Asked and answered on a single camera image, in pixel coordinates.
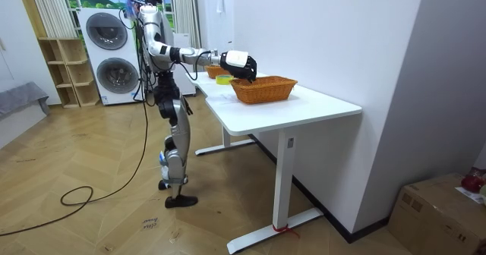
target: wicker basket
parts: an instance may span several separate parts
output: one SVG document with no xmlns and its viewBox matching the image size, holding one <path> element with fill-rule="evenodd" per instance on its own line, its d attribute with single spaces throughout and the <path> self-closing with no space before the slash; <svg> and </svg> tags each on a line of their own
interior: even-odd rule
<svg viewBox="0 0 486 255">
<path fill-rule="evenodd" d="M 238 79 L 230 81 L 238 99 L 246 104 L 288 99 L 296 83 L 297 80 L 277 76 L 257 77 L 253 83 Z"/>
<path fill-rule="evenodd" d="M 213 79 L 216 78 L 216 76 L 222 74 L 229 74 L 228 71 L 222 69 L 220 66 L 213 66 L 213 65 L 206 66 L 206 71 L 207 71 L 207 75 Z"/>
</svg>

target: floor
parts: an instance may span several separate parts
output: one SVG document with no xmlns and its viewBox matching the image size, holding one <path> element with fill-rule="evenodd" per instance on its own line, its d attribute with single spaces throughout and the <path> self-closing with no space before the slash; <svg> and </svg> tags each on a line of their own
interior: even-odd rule
<svg viewBox="0 0 486 255">
<path fill-rule="evenodd" d="M 188 101 L 194 115 L 189 183 L 182 192 L 198 196 L 196 206 L 164 207 L 169 192 L 157 189 L 158 155 L 169 127 L 156 108 L 148 108 L 147 152 L 124 190 L 53 225 L 0 238 L 0 254 L 227 254 L 228 241 L 271 224 L 276 166 L 256 145 L 196 157 L 196 149 L 221 144 L 221 130 L 203 95 Z M 140 158 L 144 127 L 141 104 L 54 108 L 0 150 L 0 232 L 73 211 L 59 203 L 72 188 L 88 184 L 99 197 L 122 186 Z M 68 200 L 87 195 L 80 190 Z M 292 187 L 290 214 L 311 207 Z M 354 244 L 325 218 L 296 231 L 300 239 L 285 233 L 241 254 L 409 254 L 385 228 Z"/>
</svg>

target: washing machine door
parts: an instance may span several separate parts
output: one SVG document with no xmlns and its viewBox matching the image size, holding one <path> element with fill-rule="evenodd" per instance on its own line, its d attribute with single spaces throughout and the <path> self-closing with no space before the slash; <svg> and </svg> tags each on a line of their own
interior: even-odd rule
<svg viewBox="0 0 486 255">
<path fill-rule="evenodd" d="M 97 70 L 98 83 L 113 93 L 130 93 L 138 84 L 137 69 L 123 58 L 108 58 Z"/>
<path fill-rule="evenodd" d="M 100 12 L 91 15 L 86 22 L 91 41 L 106 50 L 120 49 L 127 42 L 127 30 L 117 17 Z"/>
</svg>

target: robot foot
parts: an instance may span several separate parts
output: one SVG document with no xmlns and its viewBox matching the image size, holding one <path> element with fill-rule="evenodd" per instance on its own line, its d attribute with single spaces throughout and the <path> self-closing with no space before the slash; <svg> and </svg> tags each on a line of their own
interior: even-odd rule
<svg viewBox="0 0 486 255">
<path fill-rule="evenodd" d="M 164 183 L 163 180 L 159 181 L 159 190 L 166 190 L 171 188 L 169 184 Z"/>
<path fill-rule="evenodd" d="M 197 202 L 197 197 L 187 197 L 179 194 L 175 199 L 172 197 L 167 197 L 166 208 L 171 209 L 173 207 L 193 206 L 197 204 Z"/>
</svg>

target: washing machine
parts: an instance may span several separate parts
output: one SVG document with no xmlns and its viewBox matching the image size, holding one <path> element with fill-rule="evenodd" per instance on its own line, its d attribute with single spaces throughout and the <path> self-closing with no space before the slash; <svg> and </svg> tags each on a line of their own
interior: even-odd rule
<svg viewBox="0 0 486 255">
<path fill-rule="evenodd" d="M 103 105 L 135 102 L 134 96 L 142 100 L 142 91 L 136 93 L 140 75 L 134 34 L 126 28 L 132 23 L 119 12 L 79 8 L 77 13 Z"/>
</svg>

